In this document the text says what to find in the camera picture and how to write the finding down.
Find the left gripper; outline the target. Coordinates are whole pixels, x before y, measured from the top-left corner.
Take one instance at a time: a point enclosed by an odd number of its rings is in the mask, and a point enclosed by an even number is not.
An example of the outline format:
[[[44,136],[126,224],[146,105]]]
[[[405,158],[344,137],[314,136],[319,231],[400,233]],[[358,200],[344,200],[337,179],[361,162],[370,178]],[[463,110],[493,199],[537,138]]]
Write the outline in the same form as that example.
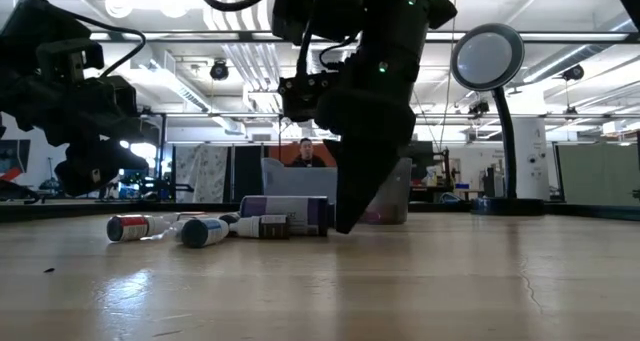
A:
[[[147,161],[119,141],[156,144],[160,136],[138,112],[136,89],[120,76],[62,84],[0,73],[0,138],[7,132],[5,114],[24,132],[41,129],[53,146],[70,143],[54,172],[73,197],[101,189],[121,169],[147,169]]]

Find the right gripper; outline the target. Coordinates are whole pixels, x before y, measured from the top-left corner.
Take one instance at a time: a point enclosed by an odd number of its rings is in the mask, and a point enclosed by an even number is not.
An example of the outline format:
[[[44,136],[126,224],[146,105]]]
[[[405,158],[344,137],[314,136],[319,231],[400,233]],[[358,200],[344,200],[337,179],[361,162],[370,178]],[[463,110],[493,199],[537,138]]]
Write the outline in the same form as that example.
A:
[[[401,159],[393,143],[408,141],[409,107],[419,73],[420,30],[366,30],[338,82],[318,100],[315,121],[344,141],[325,140],[337,166],[335,229],[350,233]]]

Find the small red food coloring bottle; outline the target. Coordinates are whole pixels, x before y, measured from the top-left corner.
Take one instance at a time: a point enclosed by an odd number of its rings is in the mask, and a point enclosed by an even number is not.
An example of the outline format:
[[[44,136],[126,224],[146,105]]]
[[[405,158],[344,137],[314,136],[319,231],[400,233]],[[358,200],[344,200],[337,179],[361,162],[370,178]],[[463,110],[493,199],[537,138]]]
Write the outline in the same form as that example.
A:
[[[111,242],[138,241],[163,234],[172,221],[166,216],[115,215],[106,225],[106,234]]]

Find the purple and white box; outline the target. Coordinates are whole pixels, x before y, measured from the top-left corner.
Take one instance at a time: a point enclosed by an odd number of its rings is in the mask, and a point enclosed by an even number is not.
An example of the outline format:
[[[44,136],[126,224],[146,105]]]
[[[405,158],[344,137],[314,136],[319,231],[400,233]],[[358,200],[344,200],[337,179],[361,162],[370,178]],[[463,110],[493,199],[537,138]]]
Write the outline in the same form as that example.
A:
[[[291,235],[326,237],[334,227],[335,207],[326,196],[245,196],[240,215],[285,215]]]

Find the small brown food coloring bottle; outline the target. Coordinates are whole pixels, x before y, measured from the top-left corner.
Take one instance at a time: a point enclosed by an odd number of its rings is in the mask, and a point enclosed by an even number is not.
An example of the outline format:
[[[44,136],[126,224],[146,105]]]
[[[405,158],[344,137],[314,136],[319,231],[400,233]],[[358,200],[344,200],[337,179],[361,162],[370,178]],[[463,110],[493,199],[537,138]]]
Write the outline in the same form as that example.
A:
[[[289,221],[286,215],[263,215],[240,218],[233,224],[233,229],[239,237],[243,238],[289,238]]]

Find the person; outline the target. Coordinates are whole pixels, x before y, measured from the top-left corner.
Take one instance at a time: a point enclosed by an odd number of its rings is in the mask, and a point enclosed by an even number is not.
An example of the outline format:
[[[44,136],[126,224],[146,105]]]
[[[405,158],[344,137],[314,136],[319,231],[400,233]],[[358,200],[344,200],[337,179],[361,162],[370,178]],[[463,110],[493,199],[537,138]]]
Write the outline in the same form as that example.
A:
[[[326,163],[321,157],[314,154],[312,141],[309,138],[302,138],[299,142],[299,155],[289,166],[298,168],[325,167]]]

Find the grey translucent plastic bin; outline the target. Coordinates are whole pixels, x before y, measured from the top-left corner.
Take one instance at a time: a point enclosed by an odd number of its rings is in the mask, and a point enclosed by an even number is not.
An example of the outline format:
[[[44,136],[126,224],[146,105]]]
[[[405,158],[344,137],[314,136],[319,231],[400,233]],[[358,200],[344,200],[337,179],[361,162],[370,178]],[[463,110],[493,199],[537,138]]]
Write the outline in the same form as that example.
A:
[[[410,195],[411,159],[401,158],[360,222],[400,225],[407,220]],[[272,158],[262,159],[263,194],[266,196],[326,196],[336,202],[338,173],[336,167],[294,168]]]

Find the background workbench with equipment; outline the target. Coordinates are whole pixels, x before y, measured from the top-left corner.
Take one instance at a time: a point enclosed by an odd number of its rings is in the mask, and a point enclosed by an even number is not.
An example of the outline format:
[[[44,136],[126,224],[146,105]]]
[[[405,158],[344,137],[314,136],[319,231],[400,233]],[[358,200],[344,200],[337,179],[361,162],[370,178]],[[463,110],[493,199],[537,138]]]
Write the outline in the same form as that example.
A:
[[[455,204],[484,195],[461,182],[460,162],[450,158],[448,148],[438,151],[432,142],[413,141],[403,155],[411,160],[410,202]]]

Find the white patterned curtain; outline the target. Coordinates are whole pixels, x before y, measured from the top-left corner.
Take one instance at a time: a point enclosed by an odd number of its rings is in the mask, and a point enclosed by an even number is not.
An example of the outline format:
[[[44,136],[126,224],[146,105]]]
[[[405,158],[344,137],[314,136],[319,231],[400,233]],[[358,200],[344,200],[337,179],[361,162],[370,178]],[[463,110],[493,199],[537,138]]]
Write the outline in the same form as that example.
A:
[[[225,147],[198,144],[177,146],[174,163],[176,183],[193,191],[177,191],[178,203],[222,203],[227,171]]]

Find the black partition panel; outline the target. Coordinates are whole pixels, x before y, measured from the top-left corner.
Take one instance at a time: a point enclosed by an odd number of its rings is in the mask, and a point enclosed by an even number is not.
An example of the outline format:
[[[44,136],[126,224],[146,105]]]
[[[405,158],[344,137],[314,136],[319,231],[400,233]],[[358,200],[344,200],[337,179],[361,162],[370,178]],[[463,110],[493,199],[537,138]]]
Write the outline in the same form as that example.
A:
[[[262,148],[260,146],[242,146],[235,148],[233,199],[240,202],[245,196],[261,195],[262,185]]]

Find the white round column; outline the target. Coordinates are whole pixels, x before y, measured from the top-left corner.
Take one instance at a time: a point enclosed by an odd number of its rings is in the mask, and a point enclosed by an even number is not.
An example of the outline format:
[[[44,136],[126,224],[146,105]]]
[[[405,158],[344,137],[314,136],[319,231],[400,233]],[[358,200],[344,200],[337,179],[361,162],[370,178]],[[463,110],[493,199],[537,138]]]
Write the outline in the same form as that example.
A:
[[[543,119],[513,121],[519,198],[549,199],[548,153]]]

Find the black desk lamp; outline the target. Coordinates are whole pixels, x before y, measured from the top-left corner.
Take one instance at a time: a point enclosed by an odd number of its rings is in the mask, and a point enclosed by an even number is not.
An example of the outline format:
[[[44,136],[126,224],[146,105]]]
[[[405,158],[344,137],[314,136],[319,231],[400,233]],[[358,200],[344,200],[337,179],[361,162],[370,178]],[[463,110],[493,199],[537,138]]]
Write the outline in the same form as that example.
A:
[[[451,71],[459,84],[472,91],[492,94],[503,134],[505,195],[474,199],[471,212],[475,215],[534,217],[544,214],[543,200],[517,196],[514,127],[504,86],[517,75],[524,56],[520,34],[500,23],[484,24],[468,31],[451,54]]]

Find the orange wall panel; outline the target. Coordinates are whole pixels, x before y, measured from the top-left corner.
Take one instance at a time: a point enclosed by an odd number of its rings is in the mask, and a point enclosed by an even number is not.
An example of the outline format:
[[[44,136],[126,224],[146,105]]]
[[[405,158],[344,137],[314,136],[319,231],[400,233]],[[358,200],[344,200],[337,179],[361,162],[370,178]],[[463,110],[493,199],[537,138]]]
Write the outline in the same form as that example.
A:
[[[300,147],[297,142],[268,147],[268,157],[285,165],[290,165],[299,154]],[[336,161],[323,143],[313,143],[313,154],[320,157],[328,167],[336,166]]]

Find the black aluminium table frame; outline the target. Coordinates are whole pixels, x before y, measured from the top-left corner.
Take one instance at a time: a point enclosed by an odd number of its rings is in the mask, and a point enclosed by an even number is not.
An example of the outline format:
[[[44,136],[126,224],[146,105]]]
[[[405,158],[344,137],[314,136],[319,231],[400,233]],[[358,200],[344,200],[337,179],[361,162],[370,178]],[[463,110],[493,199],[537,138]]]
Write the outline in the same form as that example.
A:
[[[44,204],[0,203],[0,223],[35,221],[43,219],[113,215],[123,213],[152,212],[231,212],[238,211],[239,203],[148,203],[148,202],[93,202],[71,203],[69,200],[52,200]],[[547,203],[545,212],[564,215],[640,222],[640,206],[588,206]]]

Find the green partition wall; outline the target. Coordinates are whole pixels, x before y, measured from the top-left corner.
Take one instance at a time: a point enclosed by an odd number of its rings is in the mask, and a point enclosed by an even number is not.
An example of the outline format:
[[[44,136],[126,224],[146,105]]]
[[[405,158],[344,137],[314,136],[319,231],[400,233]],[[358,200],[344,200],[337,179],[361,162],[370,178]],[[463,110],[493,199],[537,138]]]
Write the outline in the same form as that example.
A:
[[[640,206],[636,144],[558,145],[561,190],[568,204]]]

